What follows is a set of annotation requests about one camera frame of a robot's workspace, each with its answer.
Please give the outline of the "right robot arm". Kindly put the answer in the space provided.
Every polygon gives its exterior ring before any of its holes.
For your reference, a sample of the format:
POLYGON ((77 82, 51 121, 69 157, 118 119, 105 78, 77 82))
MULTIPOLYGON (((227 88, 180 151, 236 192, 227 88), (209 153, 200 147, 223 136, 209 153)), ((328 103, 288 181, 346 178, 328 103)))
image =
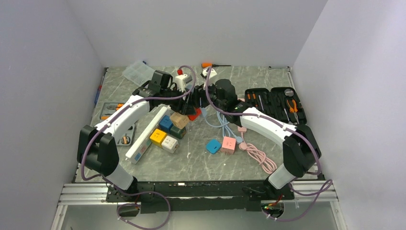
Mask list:
POLYGON ((211 105, 230 123, 255 131, 282 148, 282 165, 265 180, 266 197, 277 198, 283 187, 303 177, 314 164, 318 168, 315 174, 321 173, 321 152, 310 127, 281 122, 238 99, 230 80, 220 79, 213 85, 205 83, 196 86, 192 90, 191 100, 197 107, 211 105))

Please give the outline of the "pink power strip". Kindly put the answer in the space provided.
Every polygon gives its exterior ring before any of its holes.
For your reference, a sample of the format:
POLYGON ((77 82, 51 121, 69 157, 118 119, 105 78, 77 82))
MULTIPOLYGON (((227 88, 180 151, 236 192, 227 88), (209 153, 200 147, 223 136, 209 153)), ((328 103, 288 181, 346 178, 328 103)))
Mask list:
POLYGON ((266 153, 256 148, 253 144, 247 143, 244 140, 244 134, 247 129, 245 127, 237 127, 239 133, 241 134, 242 142, 239 144, 239 148, 247 152, 247 154, 253 158, 263 171, 267 174, 272 174, 277 169, 277 164, 267 157, 266 153))

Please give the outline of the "light blue plug adapter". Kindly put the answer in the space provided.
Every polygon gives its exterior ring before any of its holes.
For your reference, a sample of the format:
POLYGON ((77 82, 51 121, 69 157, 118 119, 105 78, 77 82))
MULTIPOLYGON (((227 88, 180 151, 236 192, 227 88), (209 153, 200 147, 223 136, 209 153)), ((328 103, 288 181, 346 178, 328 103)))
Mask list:
POLYGON ((205 148, 209 153, 216 154, 220 150, 221 146, 222 144, 218 140, 212 139, 206 144, 205 148))

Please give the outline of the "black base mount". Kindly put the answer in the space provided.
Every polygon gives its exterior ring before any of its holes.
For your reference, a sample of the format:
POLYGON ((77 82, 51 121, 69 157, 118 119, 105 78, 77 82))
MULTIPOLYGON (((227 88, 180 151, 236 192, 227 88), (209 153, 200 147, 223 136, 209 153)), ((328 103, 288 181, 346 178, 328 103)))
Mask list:
POLYGON ((128 196, 109 187, 106 202, 138 203, 142 214, 171 211, 261 211, 267 203, 294 200, 288 186, 274 190, 262 180, 139 182, 141 195, 128 196))

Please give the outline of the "blue cube socket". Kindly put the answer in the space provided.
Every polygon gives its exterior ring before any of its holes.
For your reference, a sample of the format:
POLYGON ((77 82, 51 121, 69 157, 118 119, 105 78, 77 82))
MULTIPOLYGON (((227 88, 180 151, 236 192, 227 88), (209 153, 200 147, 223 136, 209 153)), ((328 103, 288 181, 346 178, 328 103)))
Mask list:
POLYGON ((168 115, 164 115, 159 122, 159 127, 162 131, 170 133, 171 128, 173 127, 173 122, 171 121, 168 115))

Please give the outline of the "pink cube socket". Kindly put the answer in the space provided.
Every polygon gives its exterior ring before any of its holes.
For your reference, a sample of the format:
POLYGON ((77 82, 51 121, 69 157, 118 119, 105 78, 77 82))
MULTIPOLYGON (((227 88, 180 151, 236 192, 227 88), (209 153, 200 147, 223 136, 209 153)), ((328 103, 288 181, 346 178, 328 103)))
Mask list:
POLYGON ((237 140, 232 137, 224 137, 220 151, 226 155, 233 155, 235 152, 237 140))

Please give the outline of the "orange handled screwdriver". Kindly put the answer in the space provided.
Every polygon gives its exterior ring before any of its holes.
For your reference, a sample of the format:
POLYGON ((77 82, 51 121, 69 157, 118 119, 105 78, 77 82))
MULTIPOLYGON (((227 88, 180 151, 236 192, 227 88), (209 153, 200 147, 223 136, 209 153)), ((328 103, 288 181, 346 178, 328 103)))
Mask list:
POLYGON ((220 64, 213 64, 213 63, 202 63, 201 67, 204 68, 208 68, 208 67, 230 67, 231 65, 220 65, 220 64))

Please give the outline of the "yellow cube socket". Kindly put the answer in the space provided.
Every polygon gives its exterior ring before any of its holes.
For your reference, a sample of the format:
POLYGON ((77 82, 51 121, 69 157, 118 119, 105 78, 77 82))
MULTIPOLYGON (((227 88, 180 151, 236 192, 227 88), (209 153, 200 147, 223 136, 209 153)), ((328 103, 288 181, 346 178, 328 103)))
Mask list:
POLYGON ((149 139, 150 139, 151 143, 162 148, 162 143, 165 140, 165 138, 167 137, 167 135, 168 134, 166 132, 156 128, 150 135, 149 139))

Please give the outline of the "light blue power strip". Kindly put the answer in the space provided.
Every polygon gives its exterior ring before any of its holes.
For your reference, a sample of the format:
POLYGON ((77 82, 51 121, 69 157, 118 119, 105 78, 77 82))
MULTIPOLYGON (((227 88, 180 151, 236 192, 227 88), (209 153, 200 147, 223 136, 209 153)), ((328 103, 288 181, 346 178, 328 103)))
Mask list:
POLYGON ((216 116, 219 121, 219 125, 213 125, 213 124, 209 123, 209 121, 207 120, 207 110, 205 108, 200 108, 200 110, 201 110, 201 115, 203 116, 206 124, 208 124, 210 127, 213 127, 213 128, 220 128, 222 130, 223 137, 234 138, 236 140, 237 144, 240 144, 243 142, 243 138, 241 136, 237 136, 228 126, 230 123, 227 121, 224 114, 217 111, 216 116))

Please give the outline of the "red cube socket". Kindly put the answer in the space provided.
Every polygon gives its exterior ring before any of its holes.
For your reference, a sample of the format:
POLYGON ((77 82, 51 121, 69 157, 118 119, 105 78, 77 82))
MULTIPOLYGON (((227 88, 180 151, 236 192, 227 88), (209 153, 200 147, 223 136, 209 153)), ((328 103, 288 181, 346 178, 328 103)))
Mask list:
POLYGON ((196 109, 195 109, 195 114, 193 114, 193 115, 187 115, 187 117, 189 118, 190 121, 194 121, 194 120, 196 120, 201 114, 202 114, 201 109, 200 109, 200 108, 196 108, 196 109))

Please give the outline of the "black tool case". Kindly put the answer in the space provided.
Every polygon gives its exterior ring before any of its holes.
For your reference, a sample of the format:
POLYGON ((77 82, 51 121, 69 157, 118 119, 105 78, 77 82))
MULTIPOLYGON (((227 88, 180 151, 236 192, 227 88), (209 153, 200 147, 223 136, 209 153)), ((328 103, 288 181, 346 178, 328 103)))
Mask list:
POLYGON ((300 98, 292 87, 247 89, 244 98, 259 111, 281 122, 294 125, 307 123, 300 98))

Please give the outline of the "clear plastic organizer box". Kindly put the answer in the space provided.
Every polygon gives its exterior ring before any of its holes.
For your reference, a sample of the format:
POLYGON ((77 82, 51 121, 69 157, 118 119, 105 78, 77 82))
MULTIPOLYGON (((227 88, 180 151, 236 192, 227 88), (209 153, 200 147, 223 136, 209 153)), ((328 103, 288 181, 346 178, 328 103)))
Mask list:
POLYGON ((141 86, 152 79, 155 70, 148 66, 144 61, 136 61, 127 66, 122 75, 137 86, 141 86))

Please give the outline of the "beige cube socket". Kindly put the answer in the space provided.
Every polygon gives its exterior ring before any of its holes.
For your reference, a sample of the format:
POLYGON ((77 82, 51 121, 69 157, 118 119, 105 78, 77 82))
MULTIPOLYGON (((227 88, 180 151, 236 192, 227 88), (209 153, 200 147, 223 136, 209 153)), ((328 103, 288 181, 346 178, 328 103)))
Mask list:
POLYGON ((177 112, 174 112, 169 118, 172 121, 173 125, 179 129, 185 128, 187 124, 190 122, 190 119, 188 118, 187 115, 182 115, 177 112))

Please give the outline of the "white power strip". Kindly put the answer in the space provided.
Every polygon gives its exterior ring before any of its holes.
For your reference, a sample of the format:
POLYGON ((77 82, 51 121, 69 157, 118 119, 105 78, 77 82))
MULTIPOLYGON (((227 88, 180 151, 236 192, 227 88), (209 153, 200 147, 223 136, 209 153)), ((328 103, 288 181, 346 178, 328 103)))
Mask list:
POLYGON ((140 136, 134 141, 133 145, 125 154, 125 160, 131 162, 132 164, 137 164, 141 159, 143 154, 146 152, 148 147, 151 145, 150 136, 159 127, 159 123, 164 116, 170 115, 170 107, 162 106, 158 110, 157 114, 150 119, 147 126, 144 128, 140 136))

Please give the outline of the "blue red pen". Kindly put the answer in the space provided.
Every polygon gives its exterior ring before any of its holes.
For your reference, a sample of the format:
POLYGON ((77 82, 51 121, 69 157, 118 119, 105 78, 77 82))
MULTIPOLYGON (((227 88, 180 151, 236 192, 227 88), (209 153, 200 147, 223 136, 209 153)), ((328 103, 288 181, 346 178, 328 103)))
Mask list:
POLYGON ((100 84, 99 84, 99 86, 98 86, 98 89, 97 89, 97 91, 96 91, 96 95, 95 95, 95 99, 94 99, 94 104, 95 104, 95 105, 96 105, 97 102, 98 102, 98 99, 99 99, 99 96, 100 96, 100 93, 101 93, 101 89, 102 89, 102 85, 103 85, 103 81, 104 81, 104 76, 102 76, 101 82, 100 82, 100 84))

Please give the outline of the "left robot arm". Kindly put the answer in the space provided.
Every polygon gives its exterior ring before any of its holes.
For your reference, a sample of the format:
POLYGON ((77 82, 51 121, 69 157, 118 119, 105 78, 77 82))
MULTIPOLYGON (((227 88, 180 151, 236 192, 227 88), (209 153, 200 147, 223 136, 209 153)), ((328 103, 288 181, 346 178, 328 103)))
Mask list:
POLYGON ((133 91, 124 105, 96 126, 85 125, 79 133, 77 160, 84 181, 85 169, 97 172, 105 181, 114 185, 125 201, 132 201, 138 193, 138 180, 119 163, 120 157, 116 140, 153 108, 166 104, 173 108, 184 106, 184 99, 192 92, 171 89, 173 77, 164 71, 156 70, 152 78, 133 91))

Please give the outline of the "white cube socket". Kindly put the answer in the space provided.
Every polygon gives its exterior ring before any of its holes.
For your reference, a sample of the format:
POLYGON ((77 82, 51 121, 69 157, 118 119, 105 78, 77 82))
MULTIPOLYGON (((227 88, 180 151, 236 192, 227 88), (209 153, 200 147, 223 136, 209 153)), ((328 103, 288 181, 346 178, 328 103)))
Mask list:
POLYGON ((172 136, 166 136, 162 141, 161 146, 165 151, 173 154, 178 148, 179 143, 178 140, 172 136))

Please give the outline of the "dark green cube socket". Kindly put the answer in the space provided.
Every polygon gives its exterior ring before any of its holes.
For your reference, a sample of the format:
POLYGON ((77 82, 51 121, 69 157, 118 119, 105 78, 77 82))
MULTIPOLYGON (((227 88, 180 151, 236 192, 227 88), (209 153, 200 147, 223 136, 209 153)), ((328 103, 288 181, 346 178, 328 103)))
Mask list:
POLYGON ((177 139, 183 139, 183 137, 185 136, 187 130, 186 130, 185 127, 180 129, 180 128, 176 127, 176 126, 172 126, 169 132, 173 137, 175 137, 177 139))

